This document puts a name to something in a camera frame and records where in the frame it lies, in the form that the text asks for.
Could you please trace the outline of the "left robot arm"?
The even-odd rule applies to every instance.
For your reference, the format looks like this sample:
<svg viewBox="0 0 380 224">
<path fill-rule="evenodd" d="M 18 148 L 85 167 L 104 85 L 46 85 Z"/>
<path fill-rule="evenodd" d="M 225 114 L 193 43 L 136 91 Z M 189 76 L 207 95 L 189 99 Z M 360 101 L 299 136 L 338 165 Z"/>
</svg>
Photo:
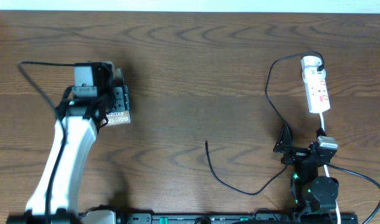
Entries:
<svg viewBox="0 0 380 224">
<path fill-rule="evenodd" d="M 8 216 L 7 224 L 20 223 L 125 223 L 123 212 L 108 206 L 78 210 L 78 193 L 88 153 L 99 130 L 113 124 L 130 123 L 128 87 L 112 62 L 71 63 L 74 84 L 68 86 L 54 105 L 24 70 L 21 75 L 53 109 L 56 123 L 52 148 L 42 177 L 22 215 Z"/>
</svg>

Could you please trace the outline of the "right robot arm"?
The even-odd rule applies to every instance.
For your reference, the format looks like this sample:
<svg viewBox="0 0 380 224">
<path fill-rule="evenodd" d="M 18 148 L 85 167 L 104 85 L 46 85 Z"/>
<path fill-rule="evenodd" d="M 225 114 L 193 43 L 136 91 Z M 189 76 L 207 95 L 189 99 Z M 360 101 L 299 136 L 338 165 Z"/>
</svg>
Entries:
<svg viewBox="0 0 380 224">
<path fill-rule="evenodd" d="M 333 177 L 319 175 L 318 168 L 336 154 L 338 144 L 322 128 L 316 131 L 316 141 L 308 147 L 292 145 L 292 130 L 284 123 L 273 152 L 282 153 L 281 163 L 294 167 L 291 192 L 302 211 L 330 212 L 336 208 L 339 183 Z"/>
</svg>

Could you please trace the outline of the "white power strip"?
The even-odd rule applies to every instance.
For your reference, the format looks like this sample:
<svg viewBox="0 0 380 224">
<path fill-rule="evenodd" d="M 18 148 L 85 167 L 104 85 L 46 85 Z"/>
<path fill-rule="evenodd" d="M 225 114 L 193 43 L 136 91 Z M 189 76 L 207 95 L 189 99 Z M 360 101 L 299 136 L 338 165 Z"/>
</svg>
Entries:
<svg viewBox="0 0 380 224">
<path fill-rule="evenodd" d="M 330 109 L 330 101 L 326 85 L 326 71 L 320 70 L 321 58 L 305 56 L 301 59 L 302 79 L 305 84 L 306 98 L 310 113 L 319 114 Z"/>
</svg>

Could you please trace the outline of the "black mounting rail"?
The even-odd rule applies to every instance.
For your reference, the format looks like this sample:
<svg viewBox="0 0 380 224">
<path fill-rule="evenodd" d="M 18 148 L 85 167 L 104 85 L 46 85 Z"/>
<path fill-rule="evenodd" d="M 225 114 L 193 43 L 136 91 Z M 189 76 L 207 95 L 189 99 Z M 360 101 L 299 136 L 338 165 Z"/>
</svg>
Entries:
<svg viewBox="0 0 380 224">
<path fill-rule="evenodd" d="M 91 208 L 79 215 L 82 223 L 116 224 L 226 224 L 226 223 L 338 223 L 335 213 L 308 214 L 259 208 L 252 213 L 155 213 L 151 210 L 119 210 L 108 206 Z"/>
</svg>

